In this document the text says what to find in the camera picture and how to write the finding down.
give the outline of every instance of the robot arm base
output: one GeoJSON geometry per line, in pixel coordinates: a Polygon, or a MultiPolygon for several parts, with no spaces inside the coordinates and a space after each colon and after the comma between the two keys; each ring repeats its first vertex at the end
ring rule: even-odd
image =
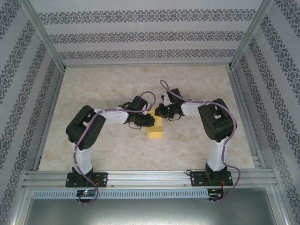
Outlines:
{"type": "MultiPolygon", "coordinates": [[[[98,188],[106,187],[108,173],[94,172],[92,168],[85,176],[87,176],[90,180],[95,182],[98,188]]],[[[69,172],[67,174],[66,187],[67,188],[92,188],[94,186],[87,179],[85,179],[80,173],[78,173],[74,167],[72,167],[72,172],[69,172]]]]}

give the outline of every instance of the robotic arm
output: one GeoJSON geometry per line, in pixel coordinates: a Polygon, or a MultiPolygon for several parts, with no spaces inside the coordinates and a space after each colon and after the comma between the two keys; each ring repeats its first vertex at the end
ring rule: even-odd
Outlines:
{"type": "MultiPolygon", "coordinates": [[[[154,125],[154,118],[150,114],[147,114],[146,111],[143,113],[126,112],[126,110],[141,111],[146,108],[148,108],[148,102],[143,98],[136,96],[132,102],[127,102],[116,107],[115,111],[103,111],[97,115],[76,149],[77,165],[72,168],[72,182],[70,182],[70,184],[73,183],[77,186],[83,187],[87,187],[89,185],[89,182],[80,174],[78,168],[89,179],[93,178],[91,147],[96,142],[102,127],[118,123],[128,123],[130,128],[133,128],[130,126],[130,123],[134,123],[137,127],[139,127],[139,129],[141,129],[141,127],[151,127],[154,125]]],[[[89,105],[85,105],[67,126],[66,133],[69,141],[73,145],[73,148],[84,133],[86,125],[89,124],[93,116],[99,111],[99,109],[93,109],[89,105]]]]}
{"type": "MultiPolygon", "coordinates": [[[[177,88],[171,90],[171,92],[181,97],[177,88]]],[[[220,179],[224,175],[228,175],[227,166],[222,161],[222,151],[224,142],[233,132],[233,121],[230,115],[221,107],[204,103],[185,102],[169,92],[166,92],[161,98],[164,103],[159,104],[159,107],[155,111],[156,116],[168,118],[170,121],[179,120],[181,116],[201,117],[204,130],[211,139],[210,157],[205,166],[205,177],[210,184],[219,184],[220,179]]],[[[227,108],[224,101],[220,98],[213,102],[227,108]]]]}

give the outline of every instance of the black mounting bracket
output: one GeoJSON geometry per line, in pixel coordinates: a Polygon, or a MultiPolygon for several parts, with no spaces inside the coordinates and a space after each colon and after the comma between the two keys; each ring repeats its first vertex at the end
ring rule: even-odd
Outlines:
{"type": "Polygon", "coordinates": [[[211,187],[211,186],[232,186],[233,179],[231,172],[227,171],[227,167],[218,172],[211,174],[211,169],[206,164],[206,171],[191,171],[190,180],[192,187],[211,187]]]}
{"type": "MultiPolygon", "coordinates": [[[[107,185],[108,173],[106,172],[93,172],[93,169],[86,174],[98,188],[105,188],[107,185]]],[[[66,181],[67,188],[92,188],[94,187],[88,180],[86,180],[81,174],[79,174],[74,167],[72,172],[67,174],[66,181]]]]}

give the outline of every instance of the metal extrusion bar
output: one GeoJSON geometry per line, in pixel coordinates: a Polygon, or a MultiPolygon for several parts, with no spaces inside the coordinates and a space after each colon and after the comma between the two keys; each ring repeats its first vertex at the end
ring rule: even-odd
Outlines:
{"type": "MultiPolygon", "coordinates": [[[[108,173],[107,187],[101,189],[193,189],[190,177],[185,170],[176,171],[106,171],[108,173]]],[[[238,172],[230,170],[233,182],[238,172]]],[[[66,171],[63,172],[26,172],[23,189],[68,189],[65,187],[66,171]]],[[[272,169],[241,169],[241,179],[237,188],[270,188],[277,187],[277,181],[272,169]]]]}

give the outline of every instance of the aluminum frame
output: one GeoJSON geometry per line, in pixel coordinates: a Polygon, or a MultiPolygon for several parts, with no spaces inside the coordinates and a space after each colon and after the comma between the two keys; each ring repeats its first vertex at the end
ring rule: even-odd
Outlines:
{"type": "MultiPolygon", "coordinates": [[[[235,182],[238,172],[230,170],[232,180],[235,182]]],[[[105,190],[132,190],[132,189],[207,189],[219,187],[192,187],[190,177],[185,170],[174,171],[106,171],[108,173],[107,187],[105,190]]],[[[85,188],[65,187],[66,171],[38,171],[26,172],[17,199],[15,209],[9,224],[23,225],[30,206],[34,190],[55,190],[59,193],[66,189],[82,190],[85,188]]],[[[290,220],[283,203],[278,183],[272,169],[241,169],[241,179],[236,188],[266,188],[274,217],[278,225],[289,225],[290,220]]]]}

